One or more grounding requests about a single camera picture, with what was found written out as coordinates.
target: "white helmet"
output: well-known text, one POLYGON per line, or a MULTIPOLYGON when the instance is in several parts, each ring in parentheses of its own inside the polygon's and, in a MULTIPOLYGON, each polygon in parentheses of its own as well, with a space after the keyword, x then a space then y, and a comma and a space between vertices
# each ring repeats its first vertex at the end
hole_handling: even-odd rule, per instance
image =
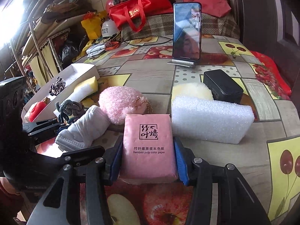
POLYGON ((102 24, 101 32, 103 37, 111 37, 114 34, 117 34, 119 30, 115 25, 115 22, 111 19, 108 19, 102 24))

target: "white foam block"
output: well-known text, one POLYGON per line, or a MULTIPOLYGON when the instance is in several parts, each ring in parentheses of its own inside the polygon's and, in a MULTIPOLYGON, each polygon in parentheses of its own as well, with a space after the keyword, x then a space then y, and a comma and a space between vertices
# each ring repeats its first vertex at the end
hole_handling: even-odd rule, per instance
POLYGON ((253 120, 250 106, 195 97, 172 102, 172 132, 177 136, 238 144, 253 120))

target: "blue gripper pad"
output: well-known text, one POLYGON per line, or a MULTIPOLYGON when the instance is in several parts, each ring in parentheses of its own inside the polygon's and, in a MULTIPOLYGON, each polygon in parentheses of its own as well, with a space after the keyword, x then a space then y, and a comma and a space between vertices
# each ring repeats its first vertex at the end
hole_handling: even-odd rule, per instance
POLYGON ((119 145, 117 149, 117 153, 115 158, 110 166, 110 181, 113 183, 118 179, 120 168, 121 168, 121 160, 122 160, 122 150, 123 150, 123 139, 122 143, 119 145))
POLYGON ((189 184, 188 167, 175 138, 173 138, 173 140, 174 140, 176 165, 177 165, 179 179, 183 182, 185 186, 188 186, 189 184))

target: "phone stand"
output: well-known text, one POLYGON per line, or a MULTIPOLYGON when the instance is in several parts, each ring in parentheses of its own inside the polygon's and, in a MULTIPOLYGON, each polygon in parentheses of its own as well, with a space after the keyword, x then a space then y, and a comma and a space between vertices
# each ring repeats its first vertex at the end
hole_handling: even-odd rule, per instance
POLYGON ((173 58, 172 58, 172 61, 169 61, 167 63, 168 64, 175 64, 175 65, 179 65, 179 66, 185 66, 185 67, 189 67, 189 68, 192 68, 196 65, 196 62, 178 60, 178 59, 173 59, 173 58))

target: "pink tissue pack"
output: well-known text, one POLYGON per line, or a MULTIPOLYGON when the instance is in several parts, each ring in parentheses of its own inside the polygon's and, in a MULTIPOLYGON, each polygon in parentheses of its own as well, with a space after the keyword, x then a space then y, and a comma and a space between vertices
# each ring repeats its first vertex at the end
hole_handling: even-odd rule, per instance
POLYGON ((168 114, 126 115, 120 178, 134 185, 177 179, 168 114))

